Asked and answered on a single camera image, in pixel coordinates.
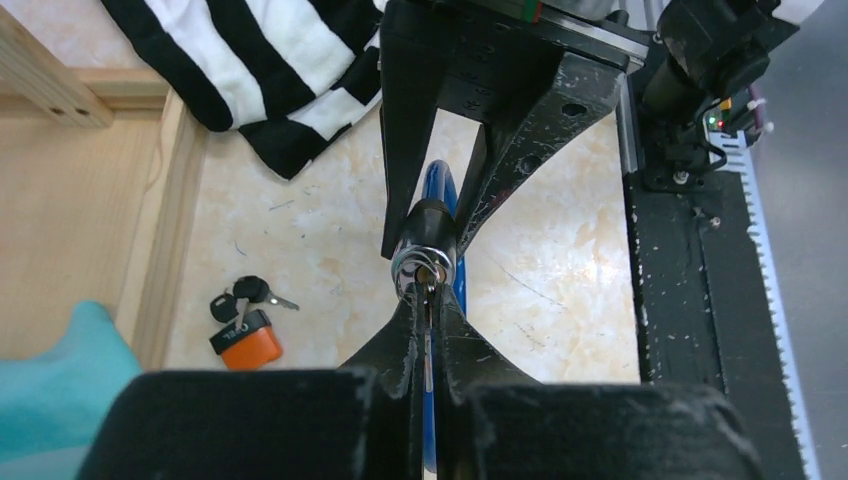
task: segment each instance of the teal cloth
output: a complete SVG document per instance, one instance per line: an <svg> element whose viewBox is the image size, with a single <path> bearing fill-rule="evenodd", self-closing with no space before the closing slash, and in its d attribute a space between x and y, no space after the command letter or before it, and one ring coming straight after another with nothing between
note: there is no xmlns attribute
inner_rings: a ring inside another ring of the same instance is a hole
<svg viewBox="0 0 848 480"><path fill-rule="evenodd" d="M8 473L27 457L84 452L81 447L94 441L112 402L139 373L109 312L92 301L74 308L68 330L49 351L28 360L0 360L0 478L9 478L4 464ZM65 477L50 478L72 478L75 472L76 466Z"/></svg>

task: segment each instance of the gray wall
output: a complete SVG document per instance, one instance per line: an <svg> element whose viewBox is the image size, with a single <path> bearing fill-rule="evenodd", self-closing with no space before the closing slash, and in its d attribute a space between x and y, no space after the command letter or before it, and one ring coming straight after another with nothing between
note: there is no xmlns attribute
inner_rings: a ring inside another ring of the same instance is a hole
<svg viewBox="0 0 848 480"><path fill-rule="evenodd" d="M823 478L848 478L848 2L826 0L758 82L772 253Z"/></svg>

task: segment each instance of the cable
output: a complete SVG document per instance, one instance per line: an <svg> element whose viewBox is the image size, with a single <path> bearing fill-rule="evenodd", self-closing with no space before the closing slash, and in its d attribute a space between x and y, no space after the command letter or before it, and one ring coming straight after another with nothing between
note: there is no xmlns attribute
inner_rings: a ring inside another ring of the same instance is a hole
<svg viewBox="0 0 848 480"><path fill-rule="evenodd" d="M766 103L766 99L760 95L760 89L753 83L748 85L748 96L751 97L751 101L748 102L748 110L753 110L754 112L754 126L757 129L761 129L766 124L766 112L763 106Z"/></svg>
<svg viewBox="0 0 848 480"><path fill-rule="evenodd" d="M714 170L718 170L719 168L727 165L727 153L721 148L718 148L717 146L710 143L709 139L707 138L707 134L704 131L704 117L707 115L707 112L721 104L721 102L721 99L716 99L713 103L707 105L703 110L701 110L701 113L699 113L697 116L698 120L695 122L695 129L696 136L698 137L698 143L696 145L700 146L701 148L707 151L707 165L703 167L689 168L687 169L689 173L704 174L712 172ZM715 162L711 162L709 158L710 153L718 155L719 159Z"/></svg>

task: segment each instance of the black key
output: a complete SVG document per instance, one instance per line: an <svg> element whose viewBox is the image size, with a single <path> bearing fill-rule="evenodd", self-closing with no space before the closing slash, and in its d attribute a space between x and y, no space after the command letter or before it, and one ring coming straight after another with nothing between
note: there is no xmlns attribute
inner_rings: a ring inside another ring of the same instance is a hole
<svg viewBox="0 0 848 480"><path fill-rule="evenodd" d="M239 278L233 285L233 295L236 298L246 298L250 303L268 302L272 305L282 305L292 310L300 310L296 303L274 295L271 292L271 287L268 286L268 282L256 275Z"/></svg>
<svg viewBox="0 0 848 480"><path fill-rule="evenodd" d="M233 295L236 298L246 298L250 303L262 303L270 294L268 282L256 275L241 277L233 285Z"/></svg>
<svg viewBox="0 0 848 480"><path fill-rule="evenodd" d="M238 316L236 297L226 292L218 295L209 304L209 311L212 312L212 317L215 320L221 323L228 323Z"/></svg>

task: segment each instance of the screw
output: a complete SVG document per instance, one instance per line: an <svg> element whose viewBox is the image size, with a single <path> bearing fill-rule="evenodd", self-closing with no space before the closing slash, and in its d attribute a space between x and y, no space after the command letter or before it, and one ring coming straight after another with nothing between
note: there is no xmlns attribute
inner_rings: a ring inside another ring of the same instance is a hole
<svg viewBox="0 0 848 480"><path fill-rule="evenodd" d="M674 175L671 178L674 180L674 183L678 185L686 185L686 182L689 181L689 172L680 170L679 172L674 172Z"/></svg>
<svg viewBox="0 0 848 480"><path fill-rule="evenodd" d="M542 159L536 155L528 155L518 164L518 171L524 175L530 175L542 166Z"/></svg>

